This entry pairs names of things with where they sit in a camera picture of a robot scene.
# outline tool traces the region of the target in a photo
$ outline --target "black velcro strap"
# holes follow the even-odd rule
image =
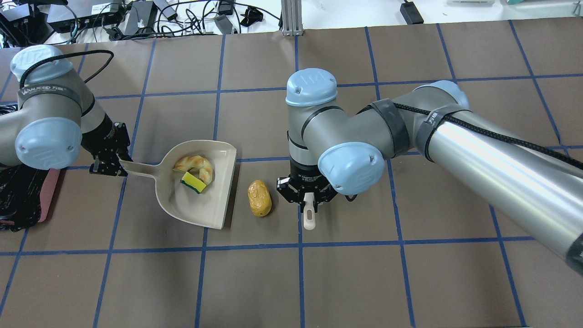
[[[415,145],[417,146],[419,153],[425,156],[430,162],[433,162],[431,157],[429,157],[429,142],[431,141],[431,136],[433,136],[433,133],[437,130],[437,127],[441,124],[446,115],[451,115],[459,111],[471,112],[471,110],[461,108],[460,106],[445,105],[429,113],[427,120],[421,123],[419,131],[415,137]]]
[[[363,108],[363,111],[366,111],[369,106],[382,117],[391,132],[393,152],[395,154],[393,157],[407,153],[410,143],[409,132],[395,104],[390,99],[382,99],[369,104]]]
[[[89,107],[87,107],[87,109],[81,113],[81,117],[85,116],[88,112],[91,111],[91,109],[93,109],[93,106],[95,106],[95,96],[93,96],[93,100],[91,101],[91,105],[89,105]]]
[[[326,106],[326,107],[322,107],[320,109],[318,109],[317,111],[313,112],[312,115],[310,115],[304,122],[304,126],[301,127],[301,138],[304,138],[304,131],[305,128],[308,127],[308,124],[318,115],[320,115],[321,113],[330,110],[330,109],[338,109],[338,110],[342,110],[340,107],[338,106]]]
[[[36,95],[43,95],[46,93],[53,93],[55,95],[65,96],[76,102],[79,106],[81,106],[81,99],[79,95],[73,90],[67,88],[66,86],[36,83],[29,86],[25,86],[18,90],[18,103],[20,104],[20,108],[22,108],[25,101],[29,100],[31,97],[34,97]]]

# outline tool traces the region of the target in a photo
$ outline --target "beige dustpan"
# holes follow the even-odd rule
[[[183,173],[173,171],[184,156],[200,155],[215,169],[213,181],[201,194],[180,183]],[[237,149],[226,142],[192,140],[176,145],[158,165],[121,160],[128,173],[146,176],[156,183],[156,198],[166,213],[190,224],[222,229],[233,182]]]

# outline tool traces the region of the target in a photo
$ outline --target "black device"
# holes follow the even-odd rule
[[[241,20],[241,26],[249,27],[256,22],[263,21],[263,13],[259,9],[249,6],[245,10],[245,14],[241,15],[243,19]]]
[[[157,10],[153,1],[132,2],[132,9],[129,11],[128,23],[125,26],[124,34],[133,35],[136,34],[139,29],[154,27],[156,12]]]
[[[225,15],[219,15],[215,18],[215,25],[223,34],[237,34],[237,29],[231,24],[231,21]]]
[[[124,7],[121,0],[75,0],[70,1],[69,8],[79,19],[78,29],[85,26],[116,24],[124,19]],[[51,5],[47,23],[57,33],[71,32],[75,26],[73,13],[64,6]]]
[[[36,6],[23,4],[0,12],[0,31],[4,47],[27,47],[43,43],[52,33],[46,23],[47,15]]]
[[[235,7],[235,0],[221,0],[217,7],[219,15],[232,15]]]
[[[401,4],[401,14],[403,15],[403,18],[405,18],[407,25],[423,24],[423,17],[421,17],[419,10],[417,10],[417,7],[413,2],[405,2],[404,4]]]
[[[168,2],[166,0],[153,0],[154,4],[158,7],[159,10],[162,11],[162,15],[164,15],[168,20],[174,20],[178,17],[178,14],[172,7],[168,7]]]

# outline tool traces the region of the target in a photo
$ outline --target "yellow green sponge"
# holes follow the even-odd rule
[[[206,184],[204,182],[188,172],[184,173],[182,179],[180,179],[180,183],[193,189],[197,194],[200,194],[202,190],[206,188]]]

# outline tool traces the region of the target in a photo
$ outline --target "power adapter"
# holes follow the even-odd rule
[[[407,25],[423,24],[423,17],[412,1],[405,1],[404,4],[401,4],[401,15],[405,18]]]

